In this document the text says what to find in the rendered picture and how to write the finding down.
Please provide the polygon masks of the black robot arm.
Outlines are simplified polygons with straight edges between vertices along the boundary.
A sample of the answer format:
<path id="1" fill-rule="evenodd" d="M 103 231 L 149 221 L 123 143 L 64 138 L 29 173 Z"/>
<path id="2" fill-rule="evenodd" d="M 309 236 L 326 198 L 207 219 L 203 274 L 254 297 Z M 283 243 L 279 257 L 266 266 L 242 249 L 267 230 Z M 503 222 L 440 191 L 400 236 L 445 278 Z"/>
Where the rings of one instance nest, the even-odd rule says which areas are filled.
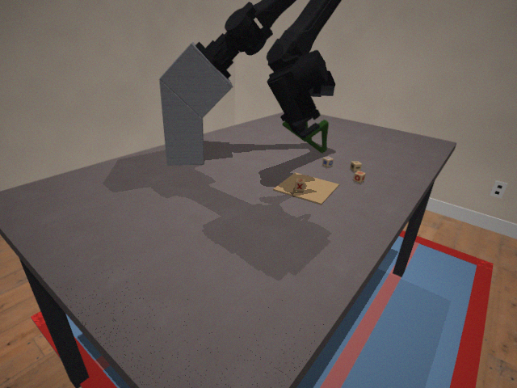
<path id="1" fill-rule="evenodd" d="M 239 52 L 254 55 L 260 51 L 273 35 L 272 24 L 295 1 L 262 0 L 254 5 L 248 2 L 227 19 L 225 34 L 222 33 L 206 48 L 200 42 L 196 47 L 212 65 L 229 78 L 231 74 L 227 69 L 233 64 L 232 60 Z M 303 116 L 316 109 L 311 96 L 334 95 L 335 82 L 322 55 L 318 50 L 310 50 L 341 1 L 310 0 L 292 26 L 284 31 L 267 53 L 268 65 L 274 72 L 269 74 L 267 84 L 277 101 L 292 97 L 300 88 L 295 100 Z M 255 18 L 262 22 L 261 29 L 254 21 Z"/>

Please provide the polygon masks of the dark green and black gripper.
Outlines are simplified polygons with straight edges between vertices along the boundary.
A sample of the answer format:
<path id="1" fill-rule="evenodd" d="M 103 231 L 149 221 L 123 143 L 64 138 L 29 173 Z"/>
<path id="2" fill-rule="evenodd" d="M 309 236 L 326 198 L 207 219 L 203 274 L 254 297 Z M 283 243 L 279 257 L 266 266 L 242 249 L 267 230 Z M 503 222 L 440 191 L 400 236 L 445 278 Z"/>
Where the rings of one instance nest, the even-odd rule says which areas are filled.
<path id="1" fill-rule="evenodd" d="M 308 127 L 308 122 L 310 119 L 316 120 L 320 113 L 317 109 L 311 111 L 308 115 L 303 116 L 301 110 L 299 109 L 295 97 L 300 93 L 300 89 L 296 94 L 292 97 L 278 101 L 281 106 L 284 114 L 280 117 L 282 121 L 282 125 L 290 130 L 292 133 L 297 135 L 301 140 L 308 142 L 312 147 L 318 150 L 321 153 L 326 151 L 326 143 L 327 143 L 327 133 L 329 123 L 326 120 L 323 120 L 319 124 L 314 123 L 310 127 Z M 322 131 L 322 147 L 317 145 L 314 141 L 312 141 L 312 137 Z"/>

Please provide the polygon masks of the tan flat mat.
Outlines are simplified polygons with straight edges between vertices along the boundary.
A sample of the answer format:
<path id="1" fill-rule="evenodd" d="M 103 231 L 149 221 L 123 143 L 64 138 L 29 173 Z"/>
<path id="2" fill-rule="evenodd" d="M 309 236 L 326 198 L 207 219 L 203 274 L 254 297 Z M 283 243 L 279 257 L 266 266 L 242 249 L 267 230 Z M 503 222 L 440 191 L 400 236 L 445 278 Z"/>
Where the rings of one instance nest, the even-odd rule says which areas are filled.
<path id="1" fill-rule="evenodd" d="M 305 179 L 304 191 L 295 190 L 296 178 Z M 338 186 L 339 184 L 337 183 L 295 172 L 284 182 L 273 188 L 273 190 L 322 205 Z"/>

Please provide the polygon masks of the tan letter block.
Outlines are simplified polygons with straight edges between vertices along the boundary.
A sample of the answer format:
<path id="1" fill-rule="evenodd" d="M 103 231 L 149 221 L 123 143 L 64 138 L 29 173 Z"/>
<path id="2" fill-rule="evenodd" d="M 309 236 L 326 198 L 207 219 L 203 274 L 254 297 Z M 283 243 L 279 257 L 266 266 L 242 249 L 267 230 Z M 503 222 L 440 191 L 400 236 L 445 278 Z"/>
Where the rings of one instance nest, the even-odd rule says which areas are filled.
<path id="1" fill-rule="evenodd" d="M 332 167 L 333 166 L 333 158 L 325 157 L 323 158 L 322 165 L 325 167 Z"/>
<path id="2" fill-rule="evenodd" d="M 353 171 L 361 171 L 361 167 L 362 167 L 362 163 L 356 161 L 356 162 L 351 162 L 351 167 L 350 169 L 353 170 Z"/>
<path id="3" fill-rule="evenodd" d="M 361 171 L 357 171 L 355 174 L 354 174 L 354 179 L 353 181 L 355 182 L 358 182 L 358 183 L 362 183 L 365 179 L 365 175 L 366 173 L 363 173 Z"/>
<path id="4" fill-rule="evenodd" d="M 297 191 L 305 190 L 305 179 L 296 179 L 295 190 L 297 190 Z"/>

